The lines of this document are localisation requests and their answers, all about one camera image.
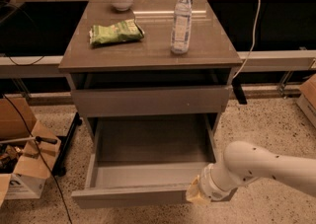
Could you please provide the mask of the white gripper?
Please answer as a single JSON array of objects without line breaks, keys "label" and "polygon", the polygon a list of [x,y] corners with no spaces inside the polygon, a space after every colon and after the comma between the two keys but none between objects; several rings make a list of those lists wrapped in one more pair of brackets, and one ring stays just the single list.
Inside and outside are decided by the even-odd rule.
[{"label": "white gripper", "polygon": [[229,201],[237,185],[222,163],[209,164],[196,176],[186,191],[186,201],[209,204],[210,201]]}]

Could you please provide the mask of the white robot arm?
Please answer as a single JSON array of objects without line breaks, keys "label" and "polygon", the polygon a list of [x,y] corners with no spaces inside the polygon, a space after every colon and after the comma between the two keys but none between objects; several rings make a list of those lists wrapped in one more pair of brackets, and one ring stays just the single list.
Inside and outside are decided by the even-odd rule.
[{"label": "white robot arm", "polygon": [[204,167],[186,191],[186,200],[226,200],[238,187],[267,178],[316,196],[316,160],[275,154],[244,141],[230,143],[216,163]]}]

